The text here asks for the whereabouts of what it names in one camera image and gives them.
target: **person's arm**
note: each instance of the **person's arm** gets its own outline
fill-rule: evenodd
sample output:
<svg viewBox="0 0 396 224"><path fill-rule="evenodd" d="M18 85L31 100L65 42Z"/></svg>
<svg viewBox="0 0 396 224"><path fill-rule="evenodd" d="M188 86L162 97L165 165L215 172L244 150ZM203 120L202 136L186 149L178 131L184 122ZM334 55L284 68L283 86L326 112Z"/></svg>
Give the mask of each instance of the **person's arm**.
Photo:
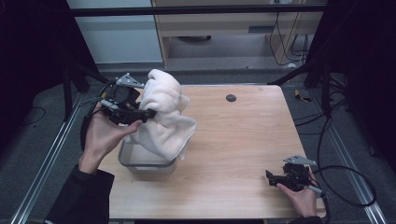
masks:
<svg viewBox="0 0 396 224"><path fill-rule="evenodd" d="M309 174L313 180L315 180L314 175L311 171ZM317 216L317 195L311 189L303 189L298 192L288 189L282 184L277 184L276 187L286 194L299 218L293 220L290 224L321 224L322 220Z"/></svg>
<svg viewBox="0 0 396 224"><path fill-rule="evenodd" d="M142 121L138 120L130 126L118 126L103 113L94 113L86 134L84 153L66 179L44 223L108 223L108 196L114 175L98 170L98 167L120 140L136 132L140 124Z"/></svg>

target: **clear plastic bin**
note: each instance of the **clear plastic bin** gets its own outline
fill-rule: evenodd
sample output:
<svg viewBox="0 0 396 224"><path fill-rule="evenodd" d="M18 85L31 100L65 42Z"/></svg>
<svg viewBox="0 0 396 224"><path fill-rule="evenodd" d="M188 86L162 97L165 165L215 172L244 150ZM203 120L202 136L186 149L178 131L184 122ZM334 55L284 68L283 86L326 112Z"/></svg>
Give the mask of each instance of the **clear plastic bin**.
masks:
<svg viewBox="0 0 396 224"><path fill-rule="evenodd" d="M140 145L122 141L119 161L134 174L172 174L177 167L177 158L168 161Z"/></svg>

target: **floor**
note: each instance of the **floor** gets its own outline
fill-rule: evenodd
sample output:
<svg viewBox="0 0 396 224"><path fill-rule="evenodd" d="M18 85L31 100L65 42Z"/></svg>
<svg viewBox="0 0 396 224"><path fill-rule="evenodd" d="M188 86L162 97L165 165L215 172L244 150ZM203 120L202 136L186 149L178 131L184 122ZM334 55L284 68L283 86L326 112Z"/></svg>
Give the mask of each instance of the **floor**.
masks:
<svg viewBox="0 0 396 224"><path fill-rule="evenodd" d="M294 49L302 48L304 39L300 36ZM300 66L301 57L290 57L295 62L278 65L272 56L264 35L212 36L208 41L201 38L173 38L166 67L150 67L132 71L132 76L140 82L147 80L147 71L160 68L172 75L181 84L230 84L251 83L265 84L286 75L295 66ZM120 73L105 73L106 77L118 77ZM342 75L333 74L341 79ZM335 106L332 111L331 126L326 126L320 146L320 133L325 118L320 115L320 86L306 90L304 74L282 86L290 113L296 124L301 124L318 117L306 125L297 125L305 154L308 158L319 158L322 166L347 165L367 176L376 189L376 204L370 207L358 207L345 203L328 187L323 188L332 197L329 206L332 223L396 223L396 176L387 162L381 157L372 157L358 123L348 111L348 103ZM92 89L84 96L90 99L99 90L100 85L90 79ZM35 174L46 161L51 145L56 141L63 122L62 86L43 91L35 98L35 106L9 144L6 159L0 162L0 223L8 223L17 211L29 187L35 180ZM295 97L295 91L302 98ZM341 94L332 96L332 105L341 102ZM51 202L62 186L71 167L76 163L81 151L76 139L79 139L79 125L87 108L82 107L77 118L67 130L67 138L61 143L57 158L51 165L49 180L39 186L41 192L36 195L35 205L28 208L29 220L40 220L50 209ZM336 192L354 203L369 202L371 191L364 180L345 170L328 170L323 172L326 180ZM269 220L270 223L285 223L285 220Z"/></svg>

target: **silver metal part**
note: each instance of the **silver metal part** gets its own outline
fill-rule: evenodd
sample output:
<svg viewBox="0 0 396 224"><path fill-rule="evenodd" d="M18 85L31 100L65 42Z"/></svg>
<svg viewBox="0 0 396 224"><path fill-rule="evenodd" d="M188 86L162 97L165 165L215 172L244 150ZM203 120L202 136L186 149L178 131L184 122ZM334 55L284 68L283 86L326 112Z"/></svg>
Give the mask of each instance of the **silver metal part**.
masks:
<svg viewBox="0 0 396 224"><path fill-rule="evenodd" d="M323 193L323 191L321 189L319 189L317 187L314 187L314 186L311 186L311 185L308 186L307 188L308 189L312 189L316 194L318 194L318 196L320 196Z"/></svg>
<svg viewBox="0 0 396 224"><path fill-rule="evenodd" d="M44 187L44 184L47 181L48 176L50 175L50 171L55 164L56 158L58 157L63 145L64 141L66 140L67 135L76 120L80 107L78 106L81 104L84 95L79 93L77 99L73 105L73 112L70 115L69 119L64 122L61 127L61 130L56 135L56 138L49 149L49 152L44 159L40 169L38 170L37 175L35 176L35 180L33 181L32 185L30 186L28 192L23 198L18 210L14 213L12 219L9 223L11 224L24 224L27 221L27 218L32 211L35 202L40 194L41 190Z"/></svg>
<svg viewBox="0 0 396 224"><path fill-rule="evenodd" d="M287 163L291 163L291 164L317 165L317 163L315 161L311 161L311 160L304 158L300 155L288 157L288 158L284 159L283 161L285 161Z"/></svg>
<svg viewBox="0 0 396 224"><path fill-rule="evenodd" d="M117 79L117 85L143 89L145 84L136 81L129 73Z"/></svg>
<svg viewBox="0 0 396 224"><path fill-rule="evenodd" d="M119 107L115 103L111 103L111 102L109 102L107 100L102 100L100 103L102 105L110 108L110 109L114 109L114 110L118 110L119 109Z"/></svg>
<svg viewBox="0 0 396 224"><path fill-rule="evenodd" d="M315 91L309 91L312 97L312 101L316 104L318 110L321 112L321 105L320 105L320 96ZM342 137L338 133L337 129L334 125L330 125L329 133L334 144L335 151L338 154L338 158L341 160L343 165L350 167L354 170L359 171L357 165L353 161L352 157L349 155L346 145L343 142ZM362 203L368 203L373 199L373 194L370 191L370 187L364 181L361 176L357 176L356 174L352 174L348 172L350 182L354 187L356 193L358 194L359 199ZM370 219L372 223L375 224L386 224L388 223L387 219L385 218L384 214L382 213L381 208L379 207L378 203L375 202L374 204L364 207L366 211L367 217Z"/></svg>

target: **black sleeve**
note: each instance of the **black sleeve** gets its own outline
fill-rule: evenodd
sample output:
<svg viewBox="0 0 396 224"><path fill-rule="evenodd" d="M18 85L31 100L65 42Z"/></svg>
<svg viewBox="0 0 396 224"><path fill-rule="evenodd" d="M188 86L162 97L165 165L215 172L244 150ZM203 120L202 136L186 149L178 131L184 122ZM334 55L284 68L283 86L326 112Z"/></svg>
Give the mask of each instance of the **black sleeve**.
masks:
<svg viewBox="0 0 396 224"><path fill-rule="evenodd" d="M299 217L294 219L289 224L322 224L320 217Z"/></svg>
<svg viewBox="0 0 396 224"><path fill-rule="evenodd" d="M73 169L49 210L44 223L108 224L109 194L114 175L98 170L96 175Z"/></svg>

